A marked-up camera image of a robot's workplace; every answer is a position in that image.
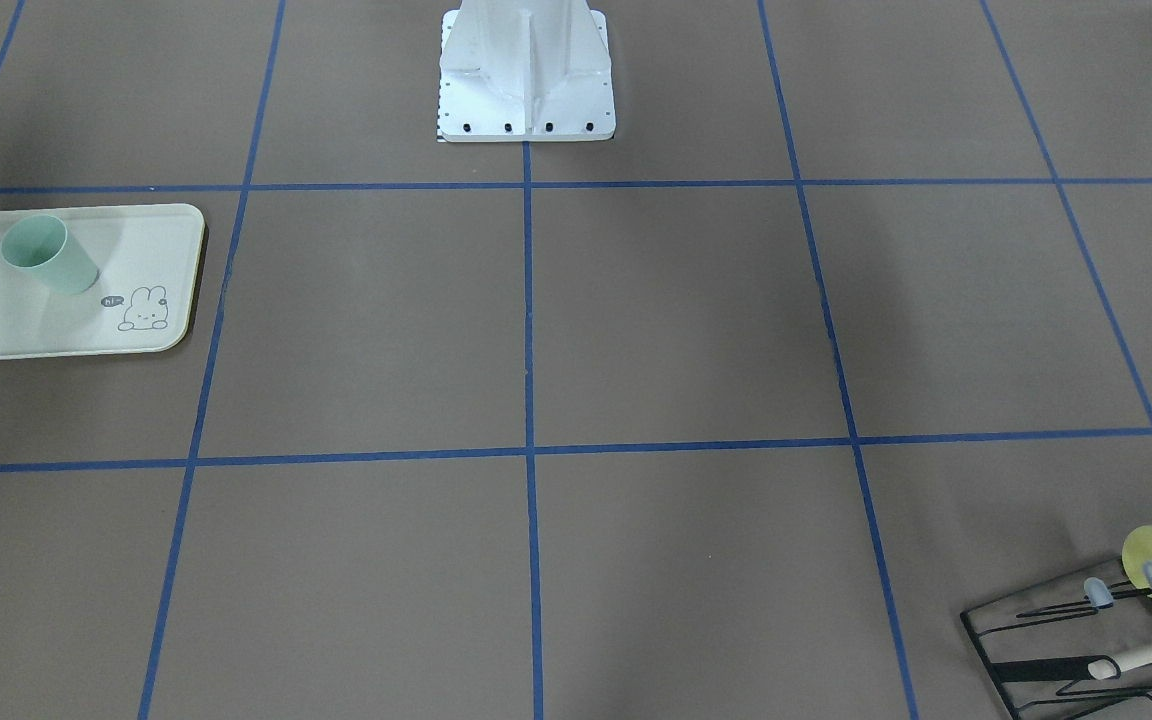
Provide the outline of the mint green cup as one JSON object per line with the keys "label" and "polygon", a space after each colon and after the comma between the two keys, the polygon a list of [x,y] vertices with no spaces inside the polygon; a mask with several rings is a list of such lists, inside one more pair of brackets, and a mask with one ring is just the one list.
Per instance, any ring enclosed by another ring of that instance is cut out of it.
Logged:
{"label": "mint green cup", "polygon": [[0,258],[54,293],[78,295],[99,281],[100,270],[65,220],[50,214],[20,219],[3,234]]}

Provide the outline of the cream rabbit tray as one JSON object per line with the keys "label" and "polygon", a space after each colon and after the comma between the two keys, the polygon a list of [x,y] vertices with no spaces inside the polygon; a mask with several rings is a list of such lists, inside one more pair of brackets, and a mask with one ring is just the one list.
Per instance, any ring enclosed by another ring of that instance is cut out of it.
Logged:
{"label": "cream rabbit tray", "polygon": [[[196,206],[150,204],[52,209],[93,260],[99,276],[65,295],[13,270],[0,252],[0,361],[151,354],[183,340],[206,232]],[[0,245],[26,219],[0,211]]]}

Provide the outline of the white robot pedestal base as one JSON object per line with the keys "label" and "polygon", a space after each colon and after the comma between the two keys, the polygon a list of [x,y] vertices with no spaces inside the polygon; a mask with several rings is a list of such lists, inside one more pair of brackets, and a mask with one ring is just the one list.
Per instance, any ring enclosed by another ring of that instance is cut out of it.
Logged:
{"label": "white robot pedestal base", "polygon": [[440,31],[438,141],[616,135],[607,18],[585,1],[463,1]]}

